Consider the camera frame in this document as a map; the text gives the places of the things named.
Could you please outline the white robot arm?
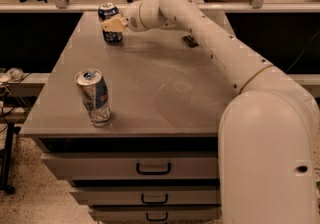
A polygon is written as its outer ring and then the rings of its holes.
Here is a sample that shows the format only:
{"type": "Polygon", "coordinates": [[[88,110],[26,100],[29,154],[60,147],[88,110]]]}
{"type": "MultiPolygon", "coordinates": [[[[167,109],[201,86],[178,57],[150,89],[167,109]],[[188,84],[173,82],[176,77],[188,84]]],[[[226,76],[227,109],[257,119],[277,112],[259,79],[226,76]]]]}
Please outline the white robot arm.
{"type": "Polygon", "coordinates": [[[218,160],[223,224],[318,224],[314,97],[208,18],[194,0],[141,0],[103,21],[107,32],[188,32],[235,94],[223,112],[218,160]]]}

